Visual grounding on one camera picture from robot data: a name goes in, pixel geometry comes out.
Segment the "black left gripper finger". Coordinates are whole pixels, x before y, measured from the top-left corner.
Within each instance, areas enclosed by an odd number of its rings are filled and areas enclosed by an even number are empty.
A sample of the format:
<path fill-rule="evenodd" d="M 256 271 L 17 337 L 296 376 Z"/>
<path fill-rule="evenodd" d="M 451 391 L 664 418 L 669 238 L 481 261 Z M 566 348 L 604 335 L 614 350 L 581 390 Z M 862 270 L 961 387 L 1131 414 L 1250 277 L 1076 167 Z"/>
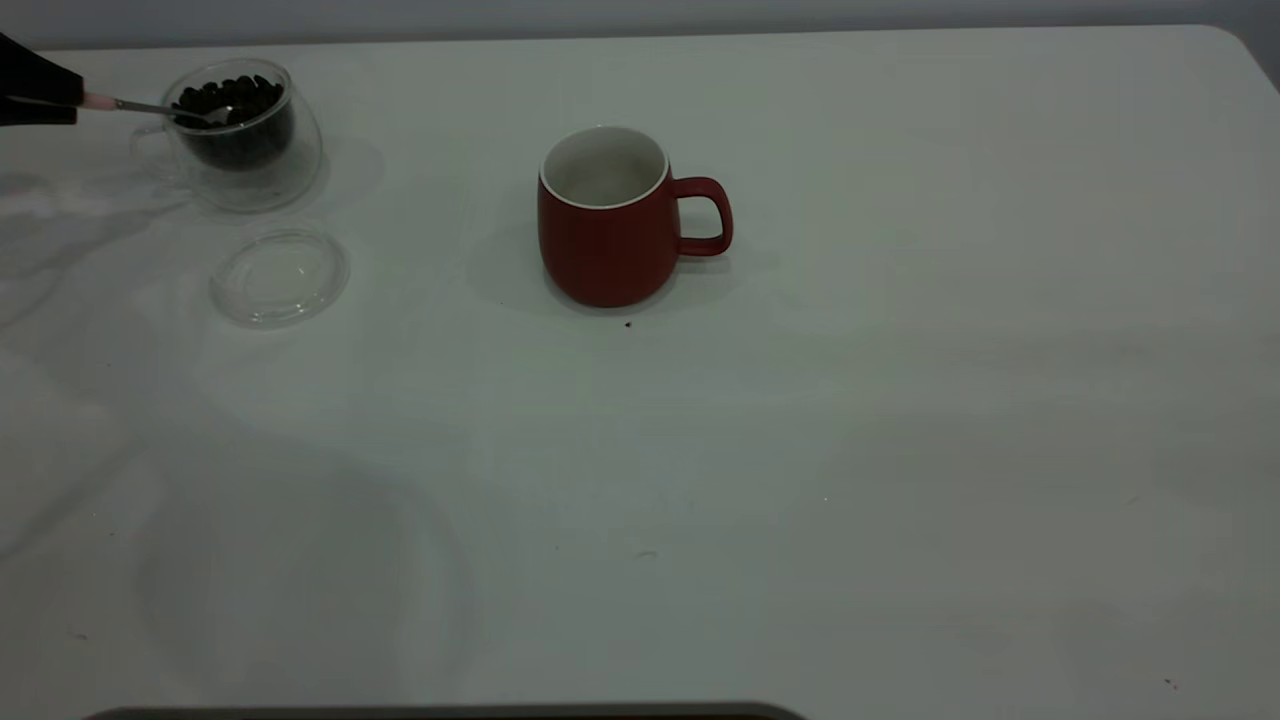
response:
<path fill-rule="evenodd" d="M 78 122 L 76 108 L 63 108 L 18 100 L 0 101 L 0 126 L 74 126 Z"/>
<path fill-rule="evenodd" d="M 28 100 L 83 100 L 83 78 L 1 35 L 1 95 Z"/>

